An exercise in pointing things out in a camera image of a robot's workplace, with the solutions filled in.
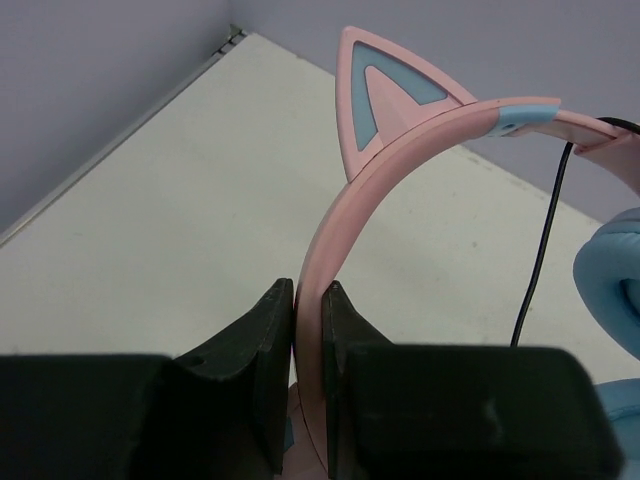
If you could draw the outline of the pink and blue cat-ear headphones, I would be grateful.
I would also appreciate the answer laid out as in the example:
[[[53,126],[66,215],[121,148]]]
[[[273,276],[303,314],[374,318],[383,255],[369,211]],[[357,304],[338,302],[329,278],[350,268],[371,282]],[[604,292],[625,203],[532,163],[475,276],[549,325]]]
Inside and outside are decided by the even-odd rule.
[[[555,98],[480,101],[411,51],[356,27],[344,29],[340,38],[336,118],[347,182],[313,237],[298,282],[298,380],[289,391],[293,442],[284,456],[286,479],[334,474],[323,385],[322,297],[375,209],[413,170],[470,139],[536,132],[564,140],[572,153],[629,188],[639,186],[637,125],[565,111]]]

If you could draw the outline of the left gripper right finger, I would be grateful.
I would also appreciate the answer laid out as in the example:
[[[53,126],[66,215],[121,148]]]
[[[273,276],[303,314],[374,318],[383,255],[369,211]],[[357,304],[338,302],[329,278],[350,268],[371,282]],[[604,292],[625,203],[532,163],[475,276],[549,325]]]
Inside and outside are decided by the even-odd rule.
[[[556,348],[395,344],[333,282],[321,301],[332,479],[618,479],[582,365]]]

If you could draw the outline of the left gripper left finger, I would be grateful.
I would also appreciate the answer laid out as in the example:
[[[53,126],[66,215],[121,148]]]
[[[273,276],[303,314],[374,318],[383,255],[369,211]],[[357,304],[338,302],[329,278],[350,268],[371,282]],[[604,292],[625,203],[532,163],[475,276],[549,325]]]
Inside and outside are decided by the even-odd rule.
[[[5,355],[5,479],[271,479],[287,421],[293,283],[191,351]]]

